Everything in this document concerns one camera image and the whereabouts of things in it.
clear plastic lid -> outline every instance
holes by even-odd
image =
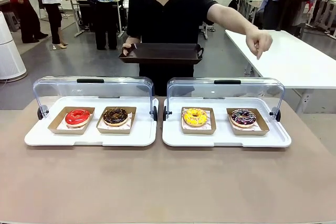
[[[140,77],[43,77],[34,83],[33,91],[43,117],[60,98],[148,97],[153,116],[153,82]]]
[[[167,85],[166,117],[172,113],[170,106],[180,103],[182,98],[223,99],[223,103],[228,98],[230,101],[232,98],[258,98],[276,118],[284,93],[285,87],[272,78],[173,78]]]

yellow glazed donut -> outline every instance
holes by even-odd
[[[204,110],[192,108],[184,112],[183,119],[190,126],[200,127],[206,123],[207,116]]]

black serving tray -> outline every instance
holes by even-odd
[[[203,51],[199,44],[136,43],[123,47],[119,58],[125,63],[195,65],[202,60]]]

beige tabletop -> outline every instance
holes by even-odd
[[[29,147],[36,109],[0,132],[0,222],[336,220],[335,159],[285,102],[286,150],[171,148],[162,121],[146,148]]]

red glazed donut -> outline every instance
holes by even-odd
[[[72,110],[66,115],[65,122],[69,127],[81,127],[89,121],[89,117],[87,110]]]

